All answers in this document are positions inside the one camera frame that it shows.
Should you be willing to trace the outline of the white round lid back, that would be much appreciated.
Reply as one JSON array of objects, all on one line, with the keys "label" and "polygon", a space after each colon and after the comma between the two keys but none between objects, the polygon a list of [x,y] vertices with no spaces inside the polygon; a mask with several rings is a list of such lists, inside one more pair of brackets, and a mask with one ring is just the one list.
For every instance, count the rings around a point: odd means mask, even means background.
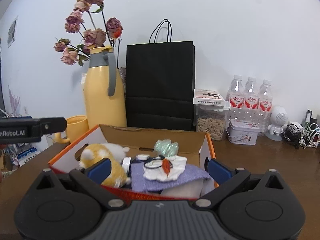
[{"label": "white round lid back", "polygon": [[150,157],[149,154],[138,154],[138,155],[136,155],[136,159],[140,160],[140,161],[146,161],[146,160],[149,159],[149,157]]}]

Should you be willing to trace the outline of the orange small toy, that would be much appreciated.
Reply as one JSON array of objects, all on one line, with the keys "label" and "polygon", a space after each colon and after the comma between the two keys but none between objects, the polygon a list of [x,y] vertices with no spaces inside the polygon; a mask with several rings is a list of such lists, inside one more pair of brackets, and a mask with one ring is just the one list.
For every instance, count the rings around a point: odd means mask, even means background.
[{"label": "orange small toy", "polygon": [[170,160],[167,158],[164,158],[162,160],[162,169],[164,173],[167,175],[167,177],[169,176],[171,168],[172,168],[172,163],[170,162]]}]

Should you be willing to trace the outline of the white cloth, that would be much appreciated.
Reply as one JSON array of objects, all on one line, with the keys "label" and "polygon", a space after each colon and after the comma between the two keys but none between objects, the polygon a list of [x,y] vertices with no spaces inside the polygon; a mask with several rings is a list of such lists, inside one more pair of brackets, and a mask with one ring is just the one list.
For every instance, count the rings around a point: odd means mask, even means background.
[{"label": "white cloth", "polygon": [[152,158],[143,164],[143,177],[149,181],[166,183],[176,181],[185,171],[187,158],[178,155],[164,157],[162,155]]}]

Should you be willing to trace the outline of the green iridescent plastic bag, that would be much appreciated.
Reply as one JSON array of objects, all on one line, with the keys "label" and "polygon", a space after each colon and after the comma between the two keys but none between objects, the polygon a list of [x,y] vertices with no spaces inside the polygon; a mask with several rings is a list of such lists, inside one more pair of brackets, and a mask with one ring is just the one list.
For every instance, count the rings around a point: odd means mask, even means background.
[{"label": "green iridescent plastic bag", "polygon": [[178,142],[172,142],[170,139],[157,140],[153,151],[164,157],[173,157],[178,154]]}]

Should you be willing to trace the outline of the yellow white plush toy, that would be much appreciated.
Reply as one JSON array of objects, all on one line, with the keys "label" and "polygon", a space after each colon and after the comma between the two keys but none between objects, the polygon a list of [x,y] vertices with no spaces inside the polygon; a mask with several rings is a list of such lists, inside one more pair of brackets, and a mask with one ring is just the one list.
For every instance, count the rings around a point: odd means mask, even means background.
[{"label": "yellow white plush toy", "polygon": [[128,147],[116,144],[90,144],[82,151],[79,166],[97,184],[120,188],[131,183],[122,166],[128,151]]}]

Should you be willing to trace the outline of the yellow mug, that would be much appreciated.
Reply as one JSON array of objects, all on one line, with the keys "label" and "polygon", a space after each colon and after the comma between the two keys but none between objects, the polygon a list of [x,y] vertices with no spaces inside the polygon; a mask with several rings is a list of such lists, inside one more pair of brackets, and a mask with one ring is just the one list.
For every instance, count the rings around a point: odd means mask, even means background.
[{"label": "yellow mug", "polygon": [[87,116],[76,115],[66,119],[67,128],[65,130],[66,137],[63,138],[61,133],[55,133],[55,142],[60,144],[73,143],[89,131]]}]

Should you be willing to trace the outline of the red cardboard box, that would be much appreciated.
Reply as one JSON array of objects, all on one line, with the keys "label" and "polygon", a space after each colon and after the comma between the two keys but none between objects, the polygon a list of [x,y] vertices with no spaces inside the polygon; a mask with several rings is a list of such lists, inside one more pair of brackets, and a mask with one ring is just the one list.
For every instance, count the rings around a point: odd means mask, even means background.
[{"label": "red cardboard box", "polygon": [[78,167],[76,152],[81,152],[86,144],[110,142],[129,147],[127,155],[130,157],[138,154],[153,155],[154,145],[159,139],[178,142],[178,154],[186,157],[188,164],[198,166],[201,169],[204,169],[206,160],[215,158],[211,138],[204,132],[97,125],[53,157],[48,165],[55,173],[69,173]]}]

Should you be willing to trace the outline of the white tin box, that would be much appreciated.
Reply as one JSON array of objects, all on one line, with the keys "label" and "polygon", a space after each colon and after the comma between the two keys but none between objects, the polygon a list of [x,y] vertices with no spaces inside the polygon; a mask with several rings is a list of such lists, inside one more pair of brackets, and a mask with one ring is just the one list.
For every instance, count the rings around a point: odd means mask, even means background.
[{"label": "white tin box", "polygon": [[239,145],[255,145],[259,133],[258,124],[251,121],[232,119],[226,129],[229,142]]}]

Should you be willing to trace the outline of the purple knitted cloth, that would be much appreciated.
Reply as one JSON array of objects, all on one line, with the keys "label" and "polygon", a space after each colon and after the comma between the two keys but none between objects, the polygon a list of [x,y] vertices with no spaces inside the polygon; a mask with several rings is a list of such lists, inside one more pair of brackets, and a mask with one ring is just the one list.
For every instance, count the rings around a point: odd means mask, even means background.
[{"label": "purple knitted cloth", "polygon": [[203,179],[213,182],[213,179],[205,170],[187,164],[185,170],[176,180],[158,181],[144,178],[144,167],[142,163],[131,165],[131,188],[135,192],[156,192],[180,186],[194,180]]}]

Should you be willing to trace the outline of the clear food container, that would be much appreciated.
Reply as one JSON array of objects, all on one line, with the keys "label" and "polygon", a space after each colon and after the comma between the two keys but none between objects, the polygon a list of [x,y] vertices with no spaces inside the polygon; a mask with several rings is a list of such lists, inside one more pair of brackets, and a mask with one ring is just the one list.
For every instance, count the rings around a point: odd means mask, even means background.
[{"label": "clear food container", "polygon": [[217,90],[195,89],[193,103],[196,111],[196,130],[206,132],[212,140],[220,141],[226,127],[229,103]]}]

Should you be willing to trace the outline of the white robot figurine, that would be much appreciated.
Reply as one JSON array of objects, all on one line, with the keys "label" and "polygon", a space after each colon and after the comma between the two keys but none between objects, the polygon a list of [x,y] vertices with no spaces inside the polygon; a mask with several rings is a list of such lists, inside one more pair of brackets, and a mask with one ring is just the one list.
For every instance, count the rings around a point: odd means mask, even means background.
[{"label": "white robot figurine", "polygon": [[287,111],[284,107],[274,106],[270,115],[270,124],[265,136],[273,141],[282,141],[283,126],[287,122]]}]

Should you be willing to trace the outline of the water bottle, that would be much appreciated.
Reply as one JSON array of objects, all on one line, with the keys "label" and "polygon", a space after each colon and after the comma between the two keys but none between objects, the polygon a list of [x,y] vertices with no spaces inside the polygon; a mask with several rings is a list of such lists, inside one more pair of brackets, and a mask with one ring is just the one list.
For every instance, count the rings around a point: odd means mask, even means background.
[{"label": "water bottle", "polygon": [[249,77],[248,81],[245,84],[244,90],[244,108],[246,120],[253,123],[258,123],[258,103],[259,96],[257,92],[257,81],[255,77]]},{"label": "water bottle", "polygon": [[271,90],[271,81],[263,80],[263,84],[259,89],[259,116],[260,116],[260,132],[259,136],[263,136],[267,131],[270,120],[270,111],[272,108],[273,95]]},{"label": "water bottle", "polygon": [[244,87],[242,85],[242,76],[234,75],[231,85],[227,93],[227,101],[229,102],[229,112],[227,114],[226,128],[233,119],[241,117],[241,109],[244,106]]}]

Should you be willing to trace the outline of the water bottle left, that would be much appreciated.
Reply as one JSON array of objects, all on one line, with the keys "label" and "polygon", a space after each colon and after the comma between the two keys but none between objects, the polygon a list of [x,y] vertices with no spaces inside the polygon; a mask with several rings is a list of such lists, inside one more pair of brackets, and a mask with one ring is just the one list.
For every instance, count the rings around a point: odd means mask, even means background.
[{"label": "water bottle left", "polygon": [[227,101],[229,102],[229,112],[227,114],[226,128],[233,119],[241,117],[241,109],[244,106],[244,87],[242,85],[242,76],[234,75],[231,85],[227,93]]}]

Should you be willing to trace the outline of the water bottle right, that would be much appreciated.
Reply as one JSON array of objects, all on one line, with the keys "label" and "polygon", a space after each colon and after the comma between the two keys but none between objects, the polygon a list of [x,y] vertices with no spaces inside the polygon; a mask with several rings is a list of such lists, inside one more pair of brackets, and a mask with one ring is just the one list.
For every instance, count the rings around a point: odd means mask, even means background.
[{"label": "water bottle right", "polygon": [[263,136],[267,131],[270,120],[270,111],[272,108],[273,95],[271,90],[271,81],[263,80],[263,84],[259,89],[259,116],[260,116],[260,132],[259,136]]}]

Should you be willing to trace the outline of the black paper bag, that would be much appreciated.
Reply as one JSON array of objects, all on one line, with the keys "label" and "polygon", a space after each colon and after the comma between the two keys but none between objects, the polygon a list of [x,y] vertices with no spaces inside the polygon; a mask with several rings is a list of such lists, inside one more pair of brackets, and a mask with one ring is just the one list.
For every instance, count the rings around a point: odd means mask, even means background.
[{"label": "black paper bag", "polygon": [[126,118],[129,127],[194,131],[195,46],[172,41],[163,19],[148,43],[126,49]]}]

